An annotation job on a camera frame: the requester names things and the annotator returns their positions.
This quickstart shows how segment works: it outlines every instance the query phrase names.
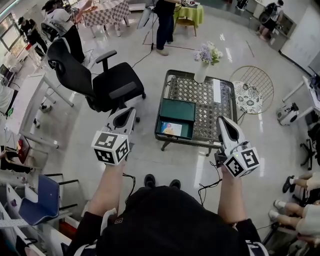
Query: checkered tablecloth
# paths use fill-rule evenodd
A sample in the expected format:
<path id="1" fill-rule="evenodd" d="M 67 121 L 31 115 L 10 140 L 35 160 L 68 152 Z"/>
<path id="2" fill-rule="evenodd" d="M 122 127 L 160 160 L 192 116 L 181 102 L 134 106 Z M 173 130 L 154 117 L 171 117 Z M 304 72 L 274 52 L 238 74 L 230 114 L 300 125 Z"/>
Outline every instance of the checkered tablecloth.
<path id="1" fill-rule="evenodd" d="M 130 14 L 126 0 L 107 1 L 98 3 L 96 6 L 98 9 L 82 15 L 86 27 L 103 26 L 105 24 L 119 25 Z"/>

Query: flower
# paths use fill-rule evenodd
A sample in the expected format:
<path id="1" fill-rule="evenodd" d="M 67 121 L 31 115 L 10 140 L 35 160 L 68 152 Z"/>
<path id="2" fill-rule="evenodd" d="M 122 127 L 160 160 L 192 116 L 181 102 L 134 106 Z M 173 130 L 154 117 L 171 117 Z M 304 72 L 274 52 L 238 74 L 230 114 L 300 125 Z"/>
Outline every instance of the flower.
<path id="1" fill-rule="evenodd" d="M 201 60 L 204 63 L 214 65 L 223 57 L 223 53 L 212 42 L 208 41 L 202 43 L 199 49 L 194 51 L 193 57 L 196 62 Z"/>

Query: white vase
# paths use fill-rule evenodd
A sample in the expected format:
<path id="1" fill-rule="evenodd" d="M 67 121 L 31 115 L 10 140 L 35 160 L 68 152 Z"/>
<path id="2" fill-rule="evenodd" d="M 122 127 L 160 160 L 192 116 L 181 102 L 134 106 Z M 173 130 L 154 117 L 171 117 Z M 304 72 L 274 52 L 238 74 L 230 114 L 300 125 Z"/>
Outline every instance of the white vase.
<path id="1" fill-rule="evenodd" d="M 199 69 L 198 71 L 194 74 L 194 80 L 197 83 L 203 83 L 206 79 L 207 76 L 207 69 L 209 67 L 209 63 L 205 63 L 203 61 L 200 61 Z"/>

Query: green tablecloth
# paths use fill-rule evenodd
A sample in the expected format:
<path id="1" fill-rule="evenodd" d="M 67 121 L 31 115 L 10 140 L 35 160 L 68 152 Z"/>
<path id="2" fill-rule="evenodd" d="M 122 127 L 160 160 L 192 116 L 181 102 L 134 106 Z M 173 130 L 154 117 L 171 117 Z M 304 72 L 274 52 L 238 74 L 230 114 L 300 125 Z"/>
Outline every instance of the green tablecloth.
<path id="1" fill-rule="evenodd" d="M 175 7 L 175 11 L 180 9 L 180 5 Z M 204 22 L 204 8 L 202 5 L 198 5 L 197 8 L 189 8 L 182 6 L 181 9 L 174 13 L 173 18 L 174 22 L 178 17 L 187 17 L 189 20 L 193 20 L 195 27 L 198 28 L 199 24 Z"/>

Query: blue chair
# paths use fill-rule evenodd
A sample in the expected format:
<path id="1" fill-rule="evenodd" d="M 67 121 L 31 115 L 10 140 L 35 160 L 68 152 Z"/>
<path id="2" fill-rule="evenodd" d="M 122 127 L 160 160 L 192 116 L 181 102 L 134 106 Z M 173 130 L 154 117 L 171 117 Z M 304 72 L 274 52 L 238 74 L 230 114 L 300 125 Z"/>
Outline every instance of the blue chair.
<path id="1" fill-rule="evenodd" d="M 65 210 L 77 204 L 60 207 L 59 186 L 78 182 L 73 179 L 63 182 L 55 182 L 50 176 L 62 176 L 62 173 L 39 175 L 38 180 L 38 202 L 32 202 L 23 198 L 19 209 L 19 215 L 31 226 L 50 221 L 59 216 L 60 210 Z"/>

